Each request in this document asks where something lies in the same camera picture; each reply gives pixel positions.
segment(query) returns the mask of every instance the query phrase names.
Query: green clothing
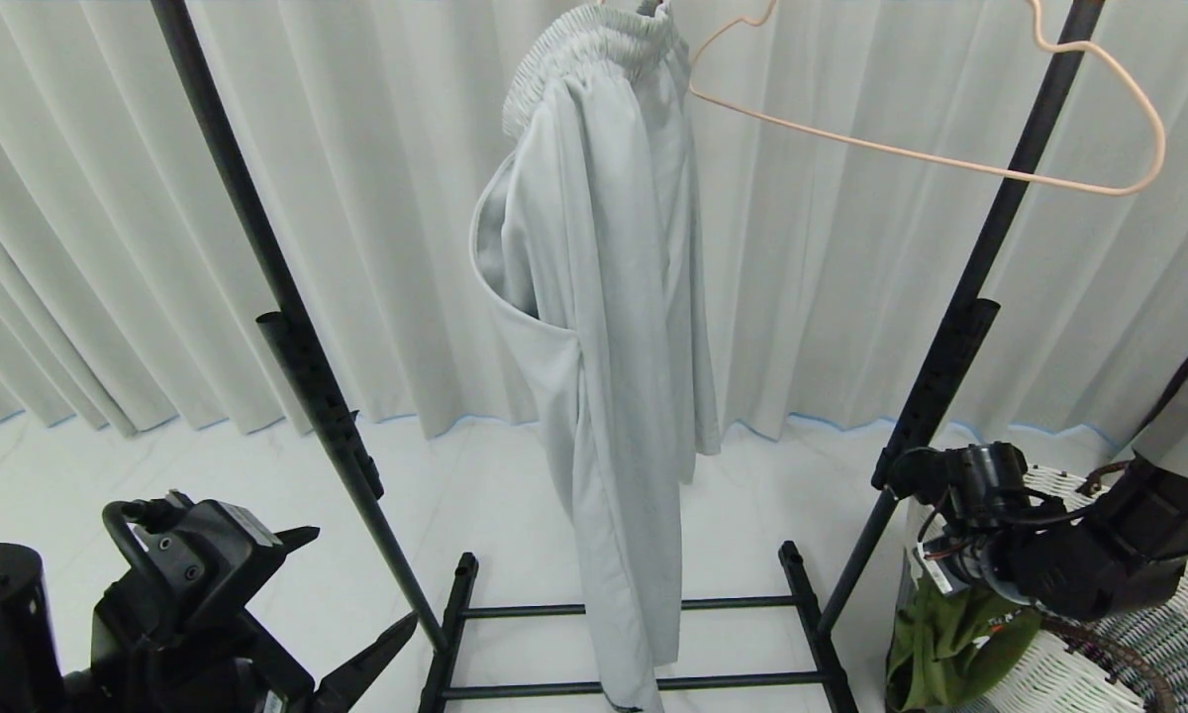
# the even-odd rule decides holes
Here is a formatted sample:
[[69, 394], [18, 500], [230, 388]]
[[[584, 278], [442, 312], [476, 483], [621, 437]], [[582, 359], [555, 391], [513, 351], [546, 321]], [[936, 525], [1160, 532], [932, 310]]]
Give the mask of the green clothing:
[[988, 588], [943, 597], [921, 579], [893, 624], [885, 703], [903, 712], [979, 699], [1016, 667], [1041, 623], [1034, 608]]

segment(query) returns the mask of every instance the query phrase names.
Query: clothes hanger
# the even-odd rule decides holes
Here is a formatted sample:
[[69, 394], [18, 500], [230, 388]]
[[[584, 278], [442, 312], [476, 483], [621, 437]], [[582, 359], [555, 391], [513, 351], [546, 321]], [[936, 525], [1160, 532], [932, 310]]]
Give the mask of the clothes hanger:
[[[604, 4], [604, 0], [599, 0], [599, 4]], [[699, 65], [699, 58], [708, 50], [708, 45], [713, 44], [718, 37], [725, 34], [728, 29], [738, 26], [738, 24], [746, 24], [752, 27], [760, 27], [770, 19], [770, 15], [775, 13], [776, 5], [779, 0], [770, 0], [770, 5], [766, 6], [765, 13], [762, 14], [760, 19], [747, 17], [734, 18], [725, 26], [718, 29], [713, 32], [708, 39], [695, 50], [695, 55], [690, 59], [691, 68]], [[1114, 188], [1110, 185], [1097, 185], [1091, 184], [1091, 182], [1079, 182], [1079, 181], [1067, 181], [1060, 179], [1060, 177], [1043, 176], [1043, 175], [1028, 175], [1024, 171], [1011, 171], [1009, 169], [1001, 169], [998, 166], [988, 166], [986, 163], [972, 163], [972, 162], [960, 162], [958, 158], [937, 157], [934, 153], [922, 153], [920, 151], [911, 151], [910, 149], [899, 149], [897, 145], [884, 145], [877, 144], [874, 140], [866, 139], [854, 139], [852, 135], [838, 134], [829, 131], [823, 131], [820, 127], [808, 127], [804, 125], [798, 125], [797, 122], [785, 121], [778, 116], [771, 116], [763, 114], [762, 112], [756, 112], [754, 109], [747, 109], [739, 107], [735, 103], [729, 103], [723, 99], [718, 99], [701, 89], [695, 87], [694, 74], [690, 81], [690, 93], [702, 99], [703, 101], [710, 101], [718, 107], [725, 107], [727, 109], [739, 112], [740, 114], [746, 114], [747, 116], [762, 119], [762, 121], [771, 122], [771, 125], [802, 131], [807, 134], [821, 135], [824, 139], [841, 140], [843, 144], [852, 144], [854, 146], [862, 146], [864, 149], [876, 149], [877, 151], [884, 151], [887, 153], [896, 153], [898, 157], [906, 158], [920, 158], [923, 162], [930, 162], [934, 164], [941, 164], [943, 166], [954, 166], [956, 169], [968, 169], [971, 171], [980, 171], [985, 175], [1011, 177], [1011, 179], [1024, 181], [1024, 182], [1041, 182], [1045, 185], [1056, 185], [1060, 188], [1070, 188], [1074, 190], [1083, 190], [1087, 194], [1098, 195], [1130, 195], [1138, 194], [1138, 191], [1145, 189], [1162, 171], [1162, 164], [1165, 162], [1165, 127], [1162, 125], [1162, 118], [1152, 108], [1152, 103], [1140, 86], [1132, 78], [1132, 76], [1123, 68], [1123, 64], [1118, 63], [1118, 59], [1113, 58], [1113, 55], [1106, 52], [1100, 45], [1093, 44], [1093, 42], [1079, 40], [1079, 42], [1066, 42], [1064, 44], [1050, 44], [1047, 39], [1043, 39], [1043, 4], [1041, 0], [1028, 0], [1028, 4], [1034, 8], [1034, 44], [1038, 46], [1038, 50], [1043, 52], [1050, 52], [1053, 55], [1060, 55], [1061, 52], [1087, 52], [1100, 57], [1105, 62], [1106, 67], [1114, 72], [1116, 76], [1126, 89], [1131, 93], [1132, 97], [1136, 99], [1137, 103], [1144, 111], [1145, 118], [1148, 118], [1149, 125], [1152, 127], [1152, 164], [1149, 166], [1148, 175], [1137, 181], [1136, 184], [1125, 188]]]

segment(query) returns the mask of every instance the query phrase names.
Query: floor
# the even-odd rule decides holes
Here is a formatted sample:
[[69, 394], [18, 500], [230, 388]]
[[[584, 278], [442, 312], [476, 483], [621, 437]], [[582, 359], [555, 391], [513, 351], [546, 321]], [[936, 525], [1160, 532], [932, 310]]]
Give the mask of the floor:
[[[436, 441], [417, 421], [364, 425], [380, 468], [386, 515], [436, 612], [459, 555], [481, 561], [476, 604], [580, 600], [571, 529], [550, 490], [530, 428], [465, 418]], [[683, 491], [685, 594], [785, 594], [776, 550], [794, 538], [826, 598], [876, 492], [867, 486], [889, 423], [851, 431], [794, 418], [779, 442], [734, 425], [723, 452], [701, 458]], [[1086, 473], [1108, 455], [1086, 429], [1009, 435], [1031, 463]], [[973, 436], [948, 429], [937, 446]], [[64, 669], [84, 667], [91, 607], [124, 560], [102, 531], [100, 510], [116, 498], [188, 496], [245, 505], [274, 531], [322, 528], [255, 597], [251, 612], [314, 676], [321, 677], [407, 612], [380, 555], [314, 437], [289, 424], [241, 436], [230, 424], [194, 431], [183, 423], [125, 441], [77, 418], [44, 429], [27, 416], [0, 424], [0, 541], [44, 557], [52, 624]], [[898, 585], [901, 526], [881, 542], [835, 629], [835, 646], [864, 712], [883, 712], [883, 656]], [[681, 660], [662, 675], [776, 671], [811, 667], [790, 610], [688, 613]], [[421, 632], [378, 679], [359, 711], [417, 708], [431, 649]], [[588, 681], [593, 655], [580, 618], [475, 623], [455, 684]], [[823, 713], [816, 686], [668, 693], [671, 713]], [[451, 703], [449, 713], [606, 713], [598, 696]]]

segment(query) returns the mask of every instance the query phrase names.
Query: curtain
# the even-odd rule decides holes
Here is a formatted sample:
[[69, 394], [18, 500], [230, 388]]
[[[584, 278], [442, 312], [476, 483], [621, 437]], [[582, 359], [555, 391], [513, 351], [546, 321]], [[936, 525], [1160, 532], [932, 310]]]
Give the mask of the curtain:
[[[628, 0], [612, 0], [636, 6]], [[516, 64], [571, 0], [191, 2], [335, 374], [365, 419], [533, 419], [473, 288], [473, 203], [511, 145]], [[693, 45], [763, 0], [674, 0]], [[1055, 37], [1067, 0], [1049, 1]], [[1047, 56], [1019, 0], [781, 2], [699, 84], [820, 127], [1005, 164]], [[952, 411], [986, 437], [1123, 442], [1188, 353], [1188, 2], [1117, 2], [1095, 39], [1169, 131], [1127, 198], [1032, 187], [984, 296], [1000, 316]], [[726, 424], [895, 416], [998, 179], [695, 100]], [[1150, 132], [1083, 61], [1041, 171], [1125, 185]], [[0, 419], [307, 429], [253, 320], [273, 299], [144, 2], [0, 2]]]

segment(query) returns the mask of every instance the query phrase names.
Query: clothes rack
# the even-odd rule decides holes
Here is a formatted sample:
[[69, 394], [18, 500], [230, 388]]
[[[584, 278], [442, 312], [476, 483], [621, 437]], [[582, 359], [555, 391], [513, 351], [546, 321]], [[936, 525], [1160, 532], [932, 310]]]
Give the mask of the clothes rack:
[[[283, 374], [299, 397], [299, 404], [308, 414], [318, 441], [326, 449], [330, 463], [335, 466], [336, 474], [340, 475], [340, 481], [353, 498], [353, 505], [365, 522], [369, 536], [381, 551], [400, 592], [418, 614], [418, 623], [422, 624], [423, 632], [431, 643], [430, 671], [423, 687], [418, 713], [443, 713], [449, 700], [599, 694], [602, 689], [596, 681], [454, 686], [462, 633], [468, 624], [482, 619], [580, 616], [584, 613], [584, 608], [579, 604], [476, 608], [472, 606], [472, 594], [480, 564], [476, 556], [467, 551], [454, 569], [454, 585], [450, 587], [443, 618], [436, 618], [413, 569], [409, 566], [404, 549], [396, 541], [383, 507], [378, 504], [384, 496], [378, 469], [360, 441], [360, 433], [354, 423], [355, 414], [348, 410], [343, 392], [317, 337], [317, 329], [314, 328], [308, 308], [301, 298], [299, 289], [277, 242], [277, 235], [273, 234], [259, 191], [255, 190], [246, 159], [241, 154], [223, 109], [208, 61], [202, 53], [185, 0], [151, 0], [151, 2], [210, 156], [228, 190], [255, 259], [264, 270], [264, 278], [277, 301], [277, 311], [259, 316], [258, 326], [272, 347], [277, 361], [280, 362]], [[1101, 10], [1104, 2], [1100, 0], [1073, 0], [1064, 26], [1061, 29], [1060, 42], [1089, 39], [1097, 20], [1100, 19]], [[1081, 53], [1055, 55], [1049, 61], [1042, 87], [1013, 151], [1010, 163], [1012, 170], [1032, 172], [1037, 168], [1081, 62]], [[835, 620], [840, 618], [848, 597], [853, 594], [853, 587], [858, 583], [871, 555], [874, 554], [885, 528], [889, 526], [897, 501], [906, 494], [893, 492], [889, 487], [889, 467], [908, 449], [928, 446], [946, 418], [948, 406], [998, 313], [997, 303], [979, 297], [980, 289], [986, 282], [1028, 188], [1029, 184], [1025, 182], [1015, 179], [1005, 179], [998, 188], [986, 222], [971, 252], [968, 265], [962, 271], [954, 297], [948, 304], [946, 315], [942, 316], [911, 393], [906, 397], [897, 424], [893, 425], [893, 434], [876, 462], [871, 484], [880, 491], [880, 496], [853, 547], [843, 573], [835, 583], [828, 606], [820, 610], [819, 597], [805, 574], [804, 561], [797, 545], [790, 541], [779, 548], [779, 563], [788, 582], [788, 594], [720, 597], [720, 599], [694, 599], [683, 602], [685, 612], [760, 610], [776, 606], [795, 608], [805, 641], [810, 644], [816, 669], [662, 679], [658, 681], [662, 690], [822, 686], [834, 713], [858, 713], [847, 674], [841, 667], [839, 656], [835, 655], [833, 644]]]

